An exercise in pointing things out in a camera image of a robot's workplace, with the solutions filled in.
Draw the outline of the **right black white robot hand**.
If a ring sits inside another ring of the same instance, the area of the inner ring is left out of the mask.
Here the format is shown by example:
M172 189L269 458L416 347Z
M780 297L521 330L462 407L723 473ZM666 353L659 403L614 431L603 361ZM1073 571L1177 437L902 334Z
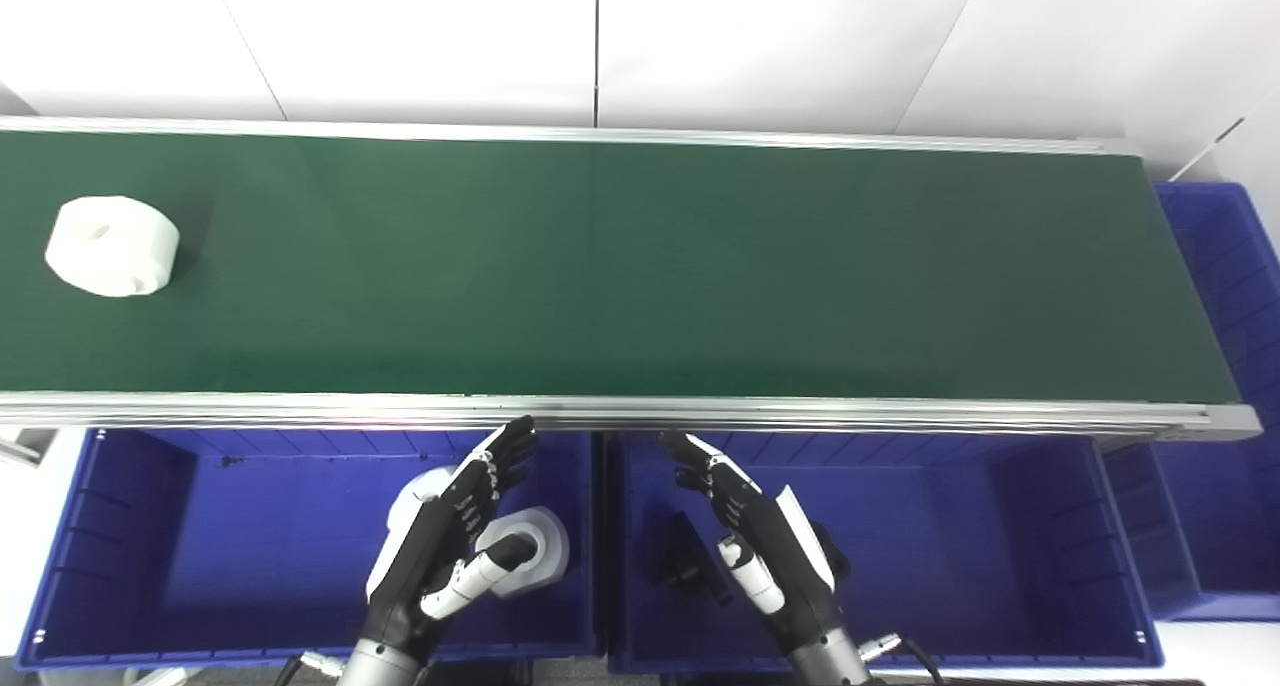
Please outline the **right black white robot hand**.
M666 431L659 442L677 465L675 483L705 497L727 529L721 558L780 650L792 659L812 651L858 657L835 596L835 568L794 490L769 495L700 436Z

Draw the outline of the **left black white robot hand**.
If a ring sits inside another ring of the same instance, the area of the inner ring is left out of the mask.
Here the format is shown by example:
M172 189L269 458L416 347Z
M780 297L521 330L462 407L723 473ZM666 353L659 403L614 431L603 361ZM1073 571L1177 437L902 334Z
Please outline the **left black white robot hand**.
M462 609L538 555L524 534L476 548L500 498L527 474L522 463L536 442L529 413L507 422L421 504L371 591L358 654L426 666Z

